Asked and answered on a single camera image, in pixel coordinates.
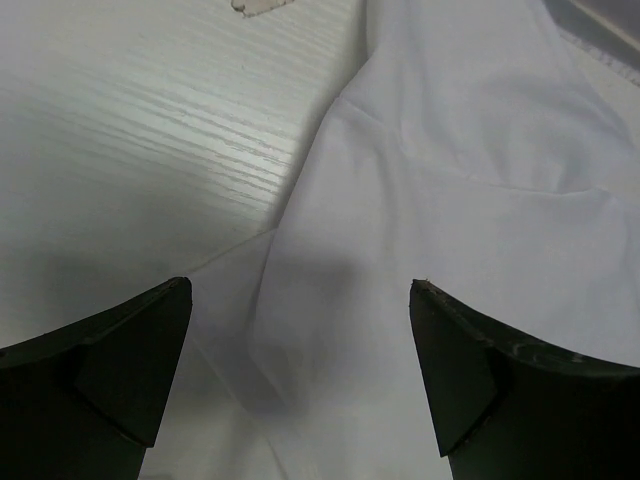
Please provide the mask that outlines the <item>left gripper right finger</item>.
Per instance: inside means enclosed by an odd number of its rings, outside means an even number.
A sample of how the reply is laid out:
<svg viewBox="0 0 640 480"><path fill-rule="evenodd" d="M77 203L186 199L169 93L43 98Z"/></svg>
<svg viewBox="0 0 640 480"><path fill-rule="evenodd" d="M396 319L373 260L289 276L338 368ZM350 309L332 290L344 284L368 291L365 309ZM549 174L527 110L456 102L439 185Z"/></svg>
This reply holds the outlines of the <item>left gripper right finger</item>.
<svg viewBox="0 0 640 480"><path fill-rule="evenodd" d="M635 479L639 371L555 346L426 280L410 321L439 453L456 479Z"/></svg>

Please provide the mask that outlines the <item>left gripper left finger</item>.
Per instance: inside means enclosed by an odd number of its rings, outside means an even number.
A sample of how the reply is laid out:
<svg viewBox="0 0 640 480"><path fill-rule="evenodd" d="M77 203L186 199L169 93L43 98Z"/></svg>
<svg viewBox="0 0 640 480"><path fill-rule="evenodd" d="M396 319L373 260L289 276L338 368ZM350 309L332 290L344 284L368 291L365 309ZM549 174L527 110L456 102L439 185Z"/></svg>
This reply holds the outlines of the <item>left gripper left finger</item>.
<svg viewBox="0 0 640 480"><path fill-rule="evenodd" d="M135 479L156 442L192 311L172 278L1 351L4 479Z"/></svg>

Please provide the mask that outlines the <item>white t shirt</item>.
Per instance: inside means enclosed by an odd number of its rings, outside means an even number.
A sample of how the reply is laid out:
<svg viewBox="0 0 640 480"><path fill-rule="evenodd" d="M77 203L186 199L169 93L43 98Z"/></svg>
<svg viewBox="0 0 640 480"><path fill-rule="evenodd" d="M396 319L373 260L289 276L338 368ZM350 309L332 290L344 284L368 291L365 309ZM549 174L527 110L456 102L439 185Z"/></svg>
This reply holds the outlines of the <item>white t shirt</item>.
<svg viewBox="0 0 640 480"><path fill-rule="evenodd" d="M367 50L278 226L191 274L143 478L448 478L416 279L638 364L639 152L544 4L371 1Z"/></svg>

